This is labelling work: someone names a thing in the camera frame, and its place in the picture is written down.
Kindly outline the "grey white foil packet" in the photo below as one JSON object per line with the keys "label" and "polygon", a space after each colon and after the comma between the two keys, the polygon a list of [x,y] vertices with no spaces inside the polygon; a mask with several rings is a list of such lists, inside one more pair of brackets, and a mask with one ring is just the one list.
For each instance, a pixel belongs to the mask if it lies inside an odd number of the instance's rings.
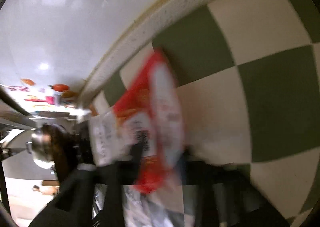
{"label": "grey white foil packet", "polygon": [[112,109],[92,116],[88,121],[89,140],[95,165],[98,167],[112,164],[127,155],[132,142],[126,140],[117,127]]}

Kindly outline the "red white snack bag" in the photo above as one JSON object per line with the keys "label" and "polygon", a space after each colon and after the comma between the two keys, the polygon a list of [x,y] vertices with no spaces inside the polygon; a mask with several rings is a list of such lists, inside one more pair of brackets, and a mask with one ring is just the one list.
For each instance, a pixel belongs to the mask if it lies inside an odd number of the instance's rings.
{"label": "red white snack bag", "polygon": [[184,148],[182,109],[169,62],[162,51],[150,54],[113,112],[121,136],[143,145],[133,184],[144,194],[156,191]]}

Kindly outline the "steel pot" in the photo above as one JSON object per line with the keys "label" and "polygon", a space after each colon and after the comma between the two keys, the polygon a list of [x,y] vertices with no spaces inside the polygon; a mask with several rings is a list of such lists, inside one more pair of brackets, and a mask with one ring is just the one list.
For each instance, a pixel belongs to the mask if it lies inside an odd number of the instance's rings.
{"label": "steel pot", "polygon": [[31,139],[25,145],[37,166],[51,169],[68,153],[69,137],[62,125],[44,123],[33,130]]}

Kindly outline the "green white checkered mat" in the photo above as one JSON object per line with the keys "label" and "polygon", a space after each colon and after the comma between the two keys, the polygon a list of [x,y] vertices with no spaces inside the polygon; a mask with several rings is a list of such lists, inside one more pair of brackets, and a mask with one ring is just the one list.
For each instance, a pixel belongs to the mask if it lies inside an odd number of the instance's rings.
{"label": "green white checkered mat", "polygon": [[289,226],[319,199],[319,11],[312,0],[215,0],[156,35],[93,100],[104,113],[165,51],[187,141],[243,169]]}

